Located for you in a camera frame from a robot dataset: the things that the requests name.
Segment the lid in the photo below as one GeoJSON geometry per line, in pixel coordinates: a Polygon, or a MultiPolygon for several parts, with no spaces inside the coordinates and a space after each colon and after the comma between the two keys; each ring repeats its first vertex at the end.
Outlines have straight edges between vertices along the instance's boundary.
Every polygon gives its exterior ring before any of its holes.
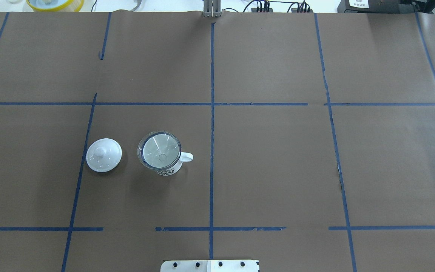
{"type": "Polygon", "coordinates": [[[104,138],[93,143],[86,152],[86,163],[97,172],[114,169],[122,158],[122,148],[116,141],[104,138]]]}
{"type": "Polygon", "coordinates": [[[167,131],[156,131],[145,136],[139,143],[140,162],[152,170],[165,170],[178,162],[181,143],[167,131]]]}

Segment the lid knob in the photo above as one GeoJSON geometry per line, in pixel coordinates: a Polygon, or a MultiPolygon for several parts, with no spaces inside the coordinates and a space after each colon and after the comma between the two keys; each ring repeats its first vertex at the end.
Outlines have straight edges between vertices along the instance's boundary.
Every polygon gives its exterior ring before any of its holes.
{"type": "Polygon", "coordinates": [[[95,149],[95,156],[102,158],[103,156],[105,156],[105,154],[107,154],[107,150],[104,147],[98,147],[97,149],[95,149]]]}

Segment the metal bracket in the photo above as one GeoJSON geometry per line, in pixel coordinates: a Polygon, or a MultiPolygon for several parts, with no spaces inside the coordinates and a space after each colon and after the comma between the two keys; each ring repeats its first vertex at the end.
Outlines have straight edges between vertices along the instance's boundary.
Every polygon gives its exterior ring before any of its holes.
{"type": "Polygon", "coordinates": [[[258,260],[165,261],[160,272],[259,272],[258,260]]]}
{"type": "Polygon", "coordinates": [[[204,0],[204,17],[221,17],[221,0],[204,0]]]}

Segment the patterned mug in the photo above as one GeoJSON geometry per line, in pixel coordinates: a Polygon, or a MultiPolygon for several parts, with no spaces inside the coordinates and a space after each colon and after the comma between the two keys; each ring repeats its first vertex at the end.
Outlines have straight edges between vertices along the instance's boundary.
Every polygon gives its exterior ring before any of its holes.
{"type": "Polygon", "coordinates": [[[137,156],[145,167],[161,176],[175,174],[183,162],[194,158],[191,153],[182,152],[179,140],[167,131],[147,134],[139,143],[137,156]]]}

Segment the mug handle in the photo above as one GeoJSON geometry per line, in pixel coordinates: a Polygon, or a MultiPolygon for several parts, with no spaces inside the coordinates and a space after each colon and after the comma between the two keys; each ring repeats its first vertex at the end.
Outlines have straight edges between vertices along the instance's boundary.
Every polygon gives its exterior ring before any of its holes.
{"type": "Polygon", "coordinates": [[[192,162],[193,159],[194,156],[191,153],[187,152],[181,152],[181,157],[179,158],[181,162],[192,162]]]}

